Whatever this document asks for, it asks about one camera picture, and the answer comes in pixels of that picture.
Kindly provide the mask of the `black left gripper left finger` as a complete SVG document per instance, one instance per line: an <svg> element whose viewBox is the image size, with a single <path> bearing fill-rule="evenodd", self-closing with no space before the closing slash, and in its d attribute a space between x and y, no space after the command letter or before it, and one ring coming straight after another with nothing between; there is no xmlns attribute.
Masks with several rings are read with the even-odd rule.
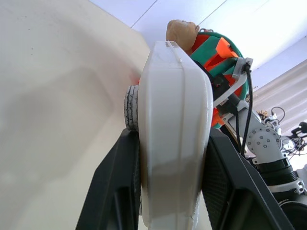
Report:
<svg viewBox="0 0 307 230"><path fill-rule="evenodd" d="M75 230L138 230L140 204L139 134L124 129L93 175Z"/></svg>

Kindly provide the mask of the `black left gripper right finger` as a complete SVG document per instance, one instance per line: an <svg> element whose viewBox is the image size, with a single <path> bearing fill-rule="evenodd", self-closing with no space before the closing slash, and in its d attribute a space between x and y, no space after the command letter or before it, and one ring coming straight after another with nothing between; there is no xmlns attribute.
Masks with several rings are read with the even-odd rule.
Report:
<svg viewBox="0 0 307 230"><path fill-rule="evenodd" d="M228 136L210 131L201 185L212 230L295 230Z"/></svg>

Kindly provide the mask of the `white plastic box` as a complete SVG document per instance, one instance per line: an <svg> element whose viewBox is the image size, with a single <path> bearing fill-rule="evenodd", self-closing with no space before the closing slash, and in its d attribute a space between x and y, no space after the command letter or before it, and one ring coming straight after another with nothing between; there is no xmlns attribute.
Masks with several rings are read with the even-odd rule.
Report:
<svg viewBox="0 0 307 230"><path fill-rule="evenodd" d="M142 218L148 230L193 230L213 116L207 74L174 42L156 42L138 90Z"/></svg>

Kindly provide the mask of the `tan plush toy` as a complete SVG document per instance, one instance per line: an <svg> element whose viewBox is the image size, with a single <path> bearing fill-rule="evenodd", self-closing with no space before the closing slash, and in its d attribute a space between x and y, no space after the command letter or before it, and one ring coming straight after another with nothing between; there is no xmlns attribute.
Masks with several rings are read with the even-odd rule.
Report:
<svg viewBox="0 0 307 230"><path fill-rule="evenodd" d="M176 42L184 51L192 49L200 26L194 22L184 20L171 20L167 24L166 41Z"/></svg>

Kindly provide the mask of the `grey round disc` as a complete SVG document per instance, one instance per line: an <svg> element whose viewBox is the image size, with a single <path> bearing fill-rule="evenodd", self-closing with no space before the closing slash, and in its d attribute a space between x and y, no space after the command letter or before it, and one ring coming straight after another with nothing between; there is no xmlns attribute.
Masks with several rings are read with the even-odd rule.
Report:
<svg viewBox="0 0 307 230"><path fill-rule="evenodd" d="M127 130L138 132L138 85L128 87L124 99L124 119Z"/></svg>

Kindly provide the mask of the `background robot equipment clutter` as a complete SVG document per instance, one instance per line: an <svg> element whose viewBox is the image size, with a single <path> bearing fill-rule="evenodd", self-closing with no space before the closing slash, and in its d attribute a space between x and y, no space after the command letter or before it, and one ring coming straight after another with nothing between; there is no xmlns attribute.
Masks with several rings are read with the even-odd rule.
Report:
<svg viewBox="0 0 307 230"><path fill-rule="evenodd" d="M281 137L281 152L289 160L294 156L307 155L307 122L302 121L291 130L290 135L282 135L281 122L284 120L286 112L283 108L275 106L270 113L267 111L257 111L262 124L272 128Z"/></svg>

